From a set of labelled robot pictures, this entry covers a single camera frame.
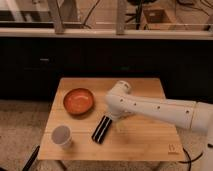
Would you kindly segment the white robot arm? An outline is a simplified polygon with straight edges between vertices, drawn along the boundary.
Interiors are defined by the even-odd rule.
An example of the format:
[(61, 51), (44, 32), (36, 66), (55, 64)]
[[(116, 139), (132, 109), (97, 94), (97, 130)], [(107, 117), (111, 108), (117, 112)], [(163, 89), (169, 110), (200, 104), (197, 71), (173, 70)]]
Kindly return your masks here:
[(124, 113), (143, 114), (175, 126), (206, 135), (200, 171), (213, 169), (213, 104), (138, 97), (130, 94), (131, 86), (118, 81), (105, 96), (110, 118), (118, 120)]

